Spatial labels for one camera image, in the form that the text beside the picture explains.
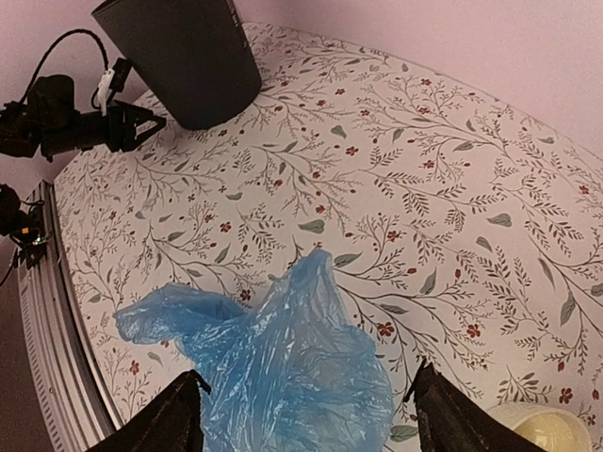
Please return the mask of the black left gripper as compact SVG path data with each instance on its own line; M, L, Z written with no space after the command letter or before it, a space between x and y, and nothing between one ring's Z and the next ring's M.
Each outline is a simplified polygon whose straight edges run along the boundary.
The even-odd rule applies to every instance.
M90 150L98 145L106 145L113 153L129 152L161 131L166 123L164 117L155 115L148 108L114 100L105 116L101 111L77 113L69 125L44 130L41 154L51 158L72 150Z

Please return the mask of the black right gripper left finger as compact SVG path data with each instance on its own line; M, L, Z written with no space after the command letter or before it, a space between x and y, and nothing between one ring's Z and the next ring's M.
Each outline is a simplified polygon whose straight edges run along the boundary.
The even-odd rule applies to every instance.
M211 393L202 376L195 370L181 373L126 425L91 450L201 452L201 393Z

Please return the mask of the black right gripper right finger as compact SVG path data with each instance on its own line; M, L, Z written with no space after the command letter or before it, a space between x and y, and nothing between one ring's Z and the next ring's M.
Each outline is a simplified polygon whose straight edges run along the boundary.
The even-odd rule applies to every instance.
M413 400L422 452L530 452L541 448L496 421L424 360L403 401Z

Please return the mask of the blue plastic trash bag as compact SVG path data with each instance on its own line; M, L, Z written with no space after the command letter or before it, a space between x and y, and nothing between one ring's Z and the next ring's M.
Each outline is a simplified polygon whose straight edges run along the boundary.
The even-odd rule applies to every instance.
M208 451L383 448L390 380L374 341L349 322L325 250L302 257L250 310L169 283L114 318L127 342L172 342L209 384Z

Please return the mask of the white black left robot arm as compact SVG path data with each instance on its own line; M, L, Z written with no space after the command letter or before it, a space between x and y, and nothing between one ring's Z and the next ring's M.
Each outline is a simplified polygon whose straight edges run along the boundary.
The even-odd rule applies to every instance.
M1 153L31 158L40 152L48 161L72 150L105 145L131 152L166 125L152 110L121 101L106 112L81 113L74 107L74 81L56 74L37 79L24 104L10 102L1 111Z

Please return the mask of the dark grey trash bin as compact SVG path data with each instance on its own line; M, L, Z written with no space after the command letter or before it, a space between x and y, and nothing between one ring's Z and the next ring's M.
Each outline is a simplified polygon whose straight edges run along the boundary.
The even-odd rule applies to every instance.
M180 126L207 130L262 87L234 2L105 1L91 14Z

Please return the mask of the cream ceramic mug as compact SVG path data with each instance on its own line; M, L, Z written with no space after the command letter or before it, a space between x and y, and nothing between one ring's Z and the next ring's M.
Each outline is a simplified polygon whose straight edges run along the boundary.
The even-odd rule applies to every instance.
M545 451L593 450L588 429L569 411L527 402L506 402L486 412Z

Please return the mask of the floral patterned table mat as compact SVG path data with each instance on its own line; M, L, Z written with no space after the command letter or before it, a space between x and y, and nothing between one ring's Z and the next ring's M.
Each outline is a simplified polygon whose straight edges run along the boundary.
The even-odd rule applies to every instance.
M167 282L245 305L327 250L350 321L403 402L432 361L484 408L572 412L602 447L602 155L442 74L269 24L246 34L263 88L208 131L176 122L55 181L62 242L101 375L128 421L189 362L134 346L114 313Z

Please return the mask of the aluminium front rail frame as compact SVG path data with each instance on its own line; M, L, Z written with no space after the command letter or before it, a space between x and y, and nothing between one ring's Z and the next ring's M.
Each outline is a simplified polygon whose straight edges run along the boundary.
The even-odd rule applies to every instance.
M53 451L86 451L115 431L83 335L61 240L54 187L43 181L28 197L40 201L41 259L18 266L24 341L41 416Z

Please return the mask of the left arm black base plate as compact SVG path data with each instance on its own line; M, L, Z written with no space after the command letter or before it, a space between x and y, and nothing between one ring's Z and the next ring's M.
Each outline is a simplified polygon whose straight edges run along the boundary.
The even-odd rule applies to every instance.
M19 264L30 269L46 256L49 235L44 226L44 205L43 200L23 202L12 187L1 185L1 235L16 245L8 275Z

